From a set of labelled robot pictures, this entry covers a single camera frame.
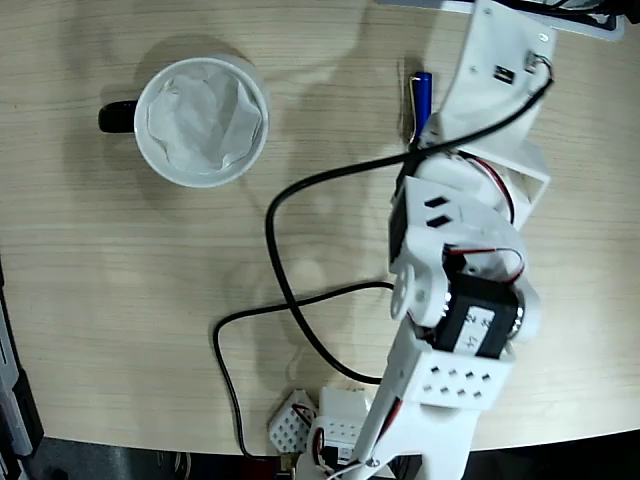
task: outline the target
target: robotic arm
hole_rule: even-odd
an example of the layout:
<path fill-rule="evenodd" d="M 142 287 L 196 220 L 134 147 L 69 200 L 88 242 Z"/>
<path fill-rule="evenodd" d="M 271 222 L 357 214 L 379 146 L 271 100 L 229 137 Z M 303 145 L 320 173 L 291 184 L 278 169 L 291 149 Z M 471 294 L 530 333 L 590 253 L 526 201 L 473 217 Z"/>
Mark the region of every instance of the robotic arm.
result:
<path fill-rule="evenodd" d="M 553 75 L 554 44 L 548 27 L 477 0 L 456 76 L 421 146 L 516 111 Z M 423 459 L 416 479 L 462 477 L 478 417 L 515 363 L 511 342 L 531 340 L 540 322 L 518 232 L 549 183 L 541 151 L 525 140 L 538 108 L 401 172 L 389 220 L 399 328 L 387 368 L 368 409 L 361 392 L 323 389 L 297 478 L 365 480 L 409 454 Z M 318 461 L 319 432 L 336 449 L 332 470 Z"/>

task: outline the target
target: table surface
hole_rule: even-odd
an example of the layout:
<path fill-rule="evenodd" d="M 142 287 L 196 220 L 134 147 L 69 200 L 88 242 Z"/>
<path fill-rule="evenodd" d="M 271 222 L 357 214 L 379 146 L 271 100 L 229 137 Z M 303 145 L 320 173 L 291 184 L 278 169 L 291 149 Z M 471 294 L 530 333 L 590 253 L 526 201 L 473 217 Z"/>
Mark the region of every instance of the table surface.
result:
<path fill-rule="evenodd" d="M 400 152 L 407 74 L 434 72 L 439 104 L 468 17 L 367 0 L 10 0 L 0 13 L 0 254 L 46 433 L 237 452 L 210 332 L 281 298 L 263 238 L 269 201 L 306 175 Z M 99 133 L 96 114 L 163 66 L 212 52 L 256 65 L 272 129 L 240 180 L 181 188 L 132 136 Z M 553 180 L 523 230 L 543 324 L 518 346 L 475 448 L 640 427 L 640 29 L 615 44 L 560 33 L 555 69 L 531 135 Z M 395 174 L 284 206 L 277 234 L 297 293 L 386 275 Z M 364 292 L 306 312 L 336 355 L 376 375 L 396 328 L 388 303 Z M 253 452 L 291 389 L 352 385 L 286 313 L 239 321 L 222 341 Z"/>

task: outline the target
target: sticker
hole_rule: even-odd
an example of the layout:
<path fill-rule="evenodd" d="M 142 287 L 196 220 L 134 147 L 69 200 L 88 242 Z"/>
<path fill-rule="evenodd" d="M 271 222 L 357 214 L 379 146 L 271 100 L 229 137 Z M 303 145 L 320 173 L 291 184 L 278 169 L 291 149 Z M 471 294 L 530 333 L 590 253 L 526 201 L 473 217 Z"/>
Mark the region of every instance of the sticker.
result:
<path fill-rule="evenodd" d="M 475 355 L 487 335 L 496 313 L 481 307 L 469 307 L 453 353 Z"/>
<path fill-rule="evenodd" d="M 351 449 L 347 447 L 338 448 L 338 465 L 346 465 L 351 458 Z"/>

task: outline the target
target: mug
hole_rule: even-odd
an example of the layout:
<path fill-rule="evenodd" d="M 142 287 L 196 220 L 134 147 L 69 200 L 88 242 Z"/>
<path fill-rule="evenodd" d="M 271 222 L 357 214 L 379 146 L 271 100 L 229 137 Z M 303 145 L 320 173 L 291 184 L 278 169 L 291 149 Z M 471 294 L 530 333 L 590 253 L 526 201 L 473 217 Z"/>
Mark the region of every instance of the mug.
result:
<path fill-rule="evenodd" d="M 149 105 L 158 96 L 164 84 L 175 75 L 187 73 L 194 65 L 216 65 L 228 69 L 247 92 L 253 96 L 262 121 L 247 155 L 222 170 L 207 174 L 187 172 L 174 167 L 162 145 L 149 133 Z M 195 57 L 173 63 L 158 72 L 142 90 L 138 100 L 110 103 L 100 109 L 98 126 L 105 133 L 133 133 L 138 149 L 149 166 L 158 175 L 178 185 L 193 188 L 211 188 L 235 180 L 253 165 L 262 152 L 269 130 L 269 94 L 258 71 L 249 62 L 228 54 Z"/>

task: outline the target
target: white tissue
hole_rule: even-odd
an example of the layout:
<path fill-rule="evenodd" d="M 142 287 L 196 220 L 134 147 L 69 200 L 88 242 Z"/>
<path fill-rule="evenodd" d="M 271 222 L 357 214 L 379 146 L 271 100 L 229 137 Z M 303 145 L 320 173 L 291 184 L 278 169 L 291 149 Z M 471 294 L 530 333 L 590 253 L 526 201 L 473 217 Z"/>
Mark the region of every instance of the white tissue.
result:
<path fill-rule="evenodd" d="M 168 80 L 149 105 L 151 136 L 180 170 L 207 174 L 244 157 L 262 122 L 242 82 L 215 65 Z"/>

